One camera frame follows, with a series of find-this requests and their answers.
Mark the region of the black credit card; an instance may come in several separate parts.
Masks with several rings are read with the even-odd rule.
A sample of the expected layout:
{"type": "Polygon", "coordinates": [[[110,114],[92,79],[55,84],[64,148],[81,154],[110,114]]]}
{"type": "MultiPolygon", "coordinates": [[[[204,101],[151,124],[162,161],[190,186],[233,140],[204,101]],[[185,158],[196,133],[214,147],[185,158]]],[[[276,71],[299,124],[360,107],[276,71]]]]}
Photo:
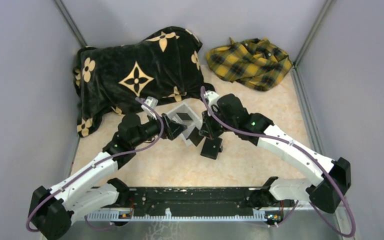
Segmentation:
{"type": "Polygon", "coordinates": [[[190,140],[191,143],[197,147],[201,143],[203,138],[204,136],[200,135],[200,130],[197,127],[194,127],[187,139],[190,140]]]}

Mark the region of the white plastic card tray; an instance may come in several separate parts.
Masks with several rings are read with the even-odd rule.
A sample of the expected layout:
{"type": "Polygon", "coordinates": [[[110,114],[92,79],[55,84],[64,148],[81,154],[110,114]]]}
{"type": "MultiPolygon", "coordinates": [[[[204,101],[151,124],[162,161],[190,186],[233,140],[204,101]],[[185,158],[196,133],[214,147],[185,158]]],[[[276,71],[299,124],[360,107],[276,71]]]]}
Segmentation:
{"type": "Polygon", "coordinates": [[[200,144],[204,138],[199,134],[202,120],[187,103],[181,103],[170,110],[167,115],[171,120],[186,125],[186,130],[180,134],[180,138],[187,146],[194,145],[197,147],[200,144]]]}

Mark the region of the black leather card holder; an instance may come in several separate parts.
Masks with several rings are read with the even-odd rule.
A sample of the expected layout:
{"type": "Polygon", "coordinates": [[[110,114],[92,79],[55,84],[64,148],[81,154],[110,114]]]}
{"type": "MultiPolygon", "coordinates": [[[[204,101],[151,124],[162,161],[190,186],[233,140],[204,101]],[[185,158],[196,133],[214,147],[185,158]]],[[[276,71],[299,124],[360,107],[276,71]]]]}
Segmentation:
{"type": "Polygon", "coordinates": [[[218,154],[223,151],[223,139],[218,137],[215,139],[206,138],[202,146],[200,155],[205,158],[216,160],[218,154]]]}

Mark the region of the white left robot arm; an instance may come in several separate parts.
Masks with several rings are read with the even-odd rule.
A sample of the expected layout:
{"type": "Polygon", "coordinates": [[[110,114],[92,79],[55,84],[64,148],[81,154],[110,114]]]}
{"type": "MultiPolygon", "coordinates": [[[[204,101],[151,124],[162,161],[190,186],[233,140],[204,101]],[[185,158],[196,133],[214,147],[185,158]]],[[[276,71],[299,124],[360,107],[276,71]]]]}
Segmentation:
{"type": "Polygon", "coordinates": [[[141,151],[139,145],[159,139],[174,140],[187,129],[165,113],[141,123],[137,114],[128,114],[102,151],[86,166],[50,188],[38,187],[32,194],[25,227],[41,232],[48,240],[61,238],[78,220],[102,207],[132,208],[130,188],[118,178],[101,187],[94,185],[117,172],[141,151]]]}

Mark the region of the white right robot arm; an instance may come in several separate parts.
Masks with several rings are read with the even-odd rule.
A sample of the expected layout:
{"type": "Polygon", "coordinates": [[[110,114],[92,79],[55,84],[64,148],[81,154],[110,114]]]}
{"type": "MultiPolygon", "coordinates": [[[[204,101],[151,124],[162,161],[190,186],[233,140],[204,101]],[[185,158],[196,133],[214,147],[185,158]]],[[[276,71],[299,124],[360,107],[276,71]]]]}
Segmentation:
{"type": "Polygon", "coordinates": [[[333,214],[351,187],[351,164],[340,157],[324,156],[282,131],[261,113],[249,113],[234,94],[220,96],[203,91],[201,99],[206,110],[202,113],[199,133],[216,139],[233,132],[241,140],[270,151],[298,170],[304,178],[270,177],[249,197],[250,207],[275,206],[281,201],[309,202],[319,210],[333,214]]]}

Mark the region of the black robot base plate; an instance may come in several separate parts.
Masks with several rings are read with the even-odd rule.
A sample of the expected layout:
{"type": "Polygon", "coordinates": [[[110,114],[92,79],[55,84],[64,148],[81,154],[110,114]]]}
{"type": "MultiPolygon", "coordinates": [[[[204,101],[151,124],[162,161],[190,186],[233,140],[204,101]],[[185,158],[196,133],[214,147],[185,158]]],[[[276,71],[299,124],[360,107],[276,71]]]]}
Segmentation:
{"type": "Polygon", "coordinates": [[[255,210],[293,207],[293,200],[268,204],[259,187],[136,187],[111,207],[133,210],[135,217],[250,217],[255,210]]]}

